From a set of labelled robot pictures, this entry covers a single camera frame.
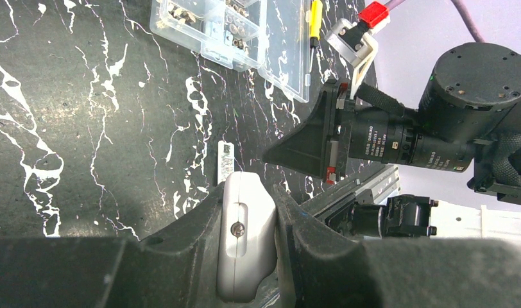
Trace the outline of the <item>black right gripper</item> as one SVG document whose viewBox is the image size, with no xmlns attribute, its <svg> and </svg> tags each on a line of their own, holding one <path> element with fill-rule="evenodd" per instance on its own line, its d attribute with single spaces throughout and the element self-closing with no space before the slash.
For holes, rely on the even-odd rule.
<svg viewBox="0 0 521 308">
<path fill-rule="evenodd" d="M 262 160 L 327 184 L 346 177 L 350 124 L 345 116 L 349 80 L 328 80 L 308 118 L 268 147 Z"/>
</svg>

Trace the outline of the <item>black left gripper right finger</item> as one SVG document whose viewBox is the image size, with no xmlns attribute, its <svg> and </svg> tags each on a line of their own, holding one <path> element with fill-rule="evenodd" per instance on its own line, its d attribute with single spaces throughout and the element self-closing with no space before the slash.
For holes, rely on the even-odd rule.
<svg viewBox="0 0 521 308">
<path fill-rule="evenodd" d="M 496 239 L 355 243 L 273 186 L 282 307 L 521 307 L 521 252 Z"/>
</svg>

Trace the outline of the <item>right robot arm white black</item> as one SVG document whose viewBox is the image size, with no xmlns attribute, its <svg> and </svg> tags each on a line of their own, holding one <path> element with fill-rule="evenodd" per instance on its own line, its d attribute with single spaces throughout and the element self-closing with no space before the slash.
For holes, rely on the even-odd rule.
<svg viewBox="0 0 521 308">
<path fill-rule="evenodd" d="M 334 184 L 350 159 L 461 173 L 467 185 L 521 205 L 521 54 L 490 43 L 443 53 L 417 109 L 366 83 L 327 80 L 310 116 L 263 154 Z"/>
</svg>

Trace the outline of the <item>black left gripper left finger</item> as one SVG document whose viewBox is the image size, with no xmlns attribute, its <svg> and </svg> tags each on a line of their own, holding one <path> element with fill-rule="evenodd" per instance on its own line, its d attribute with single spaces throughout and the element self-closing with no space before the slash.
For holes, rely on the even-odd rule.
<svg viewBox="0 0 521 308">
<path fill-rule="evenodd" d="M 0 239 L 0 307 L 217 307 L 223 187 L 141 241 Z"/>
</svg>

